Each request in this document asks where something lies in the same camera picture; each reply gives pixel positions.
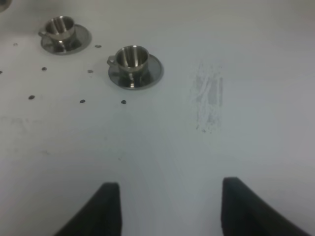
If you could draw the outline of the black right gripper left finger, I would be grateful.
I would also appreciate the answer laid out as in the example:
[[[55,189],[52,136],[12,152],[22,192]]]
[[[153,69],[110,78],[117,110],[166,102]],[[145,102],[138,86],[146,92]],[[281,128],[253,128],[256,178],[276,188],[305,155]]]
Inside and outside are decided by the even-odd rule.
[[[123,217],[118,183],[104,183],[57,236],[120,236]]]

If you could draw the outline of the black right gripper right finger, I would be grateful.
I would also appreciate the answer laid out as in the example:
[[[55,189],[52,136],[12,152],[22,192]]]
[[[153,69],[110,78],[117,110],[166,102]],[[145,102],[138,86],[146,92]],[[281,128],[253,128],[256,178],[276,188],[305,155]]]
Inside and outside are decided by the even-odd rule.
[[[221,228],[225,236],[308,236],[237,177],[222,182]]]

